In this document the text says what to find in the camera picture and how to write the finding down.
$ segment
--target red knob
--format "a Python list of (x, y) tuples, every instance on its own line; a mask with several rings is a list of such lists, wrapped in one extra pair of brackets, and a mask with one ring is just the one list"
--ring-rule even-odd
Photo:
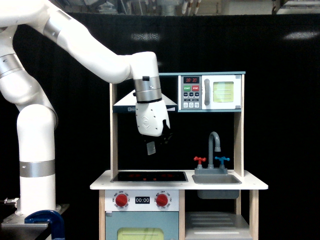
[(200, 165), (201, 162), (205, 162), (207, 159), (205, 157), (197, 157), (197, 156), (195, 156), (193, 160), (198, 161), (198, 164)]
[(115, 204), (117, 204), (119, 207), (123, 207), (124, 205), (127, 204), (127, 202), (128, 202), (128, 198), (124, 194), (119, 194), (115, 198)]
[(165, 194), (159, 194), (155, 201), (160, 207), (164, 207), (168, 203), (168, 198)]

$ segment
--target wooden post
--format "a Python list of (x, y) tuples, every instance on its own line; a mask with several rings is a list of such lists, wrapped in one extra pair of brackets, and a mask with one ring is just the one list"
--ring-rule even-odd
[(253, 240), (259, 238), (259, 190), (250, 190), (250, 234)]
[(241, 214), (241, 190), (239, 190), (239, 197), (234, 200), (234, 213)]
[(99, 240), (106, 239), (105, 190), (99, 190)]
[(110, 83), (110, 170), (111, 179), (118, 173), (118, 114), (113, 113), (117, 100), (117, 85)]
[(245, 75), (241, 76), (241, 112), (234, 113), (234, 171), (245, 175), (244, 169), (244, 125), (245, 122)]
[(186, 238), (186, 192), (179, 190), (179, 240)]

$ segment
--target ceiling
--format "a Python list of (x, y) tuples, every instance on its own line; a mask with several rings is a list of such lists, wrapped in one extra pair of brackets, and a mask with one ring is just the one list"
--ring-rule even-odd
[(315, 0), (50, 0), (70, 13), (158, 16), (320, 13)]

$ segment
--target light blue oven door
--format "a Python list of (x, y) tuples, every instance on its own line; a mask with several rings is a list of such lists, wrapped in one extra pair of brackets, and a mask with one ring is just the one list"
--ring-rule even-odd
[(118, 240), (118, 230), (121, 228), (161, 229), (163, 231), (164, 240), (179, 240), (179, 212), (177, 211), (108, 212), (105, 217), (105, 240)]

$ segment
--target red faucet handle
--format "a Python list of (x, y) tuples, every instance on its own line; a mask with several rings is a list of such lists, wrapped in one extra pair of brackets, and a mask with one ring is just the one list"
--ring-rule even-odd
[(201, 162), (205, 162), (207, 159), (205, 157), (195, 156), (193, 160), (198, 161), (198, 165), (201, 165)]

